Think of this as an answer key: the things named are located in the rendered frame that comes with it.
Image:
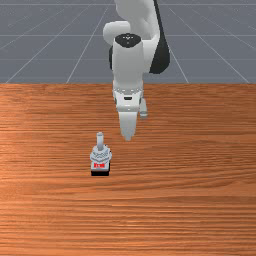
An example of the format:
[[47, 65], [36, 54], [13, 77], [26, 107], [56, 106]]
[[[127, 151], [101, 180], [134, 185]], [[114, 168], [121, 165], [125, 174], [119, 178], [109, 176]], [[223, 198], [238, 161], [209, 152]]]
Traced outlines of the grey toggle switch black base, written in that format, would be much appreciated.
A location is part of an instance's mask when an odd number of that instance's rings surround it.
[[90, 154], [91, 175], [92, 176], [108, 176], [110, 173], [110, 161], [112, 152], [104, 143], [104, 134], [98, 132], [96, 134], [96, 145]]

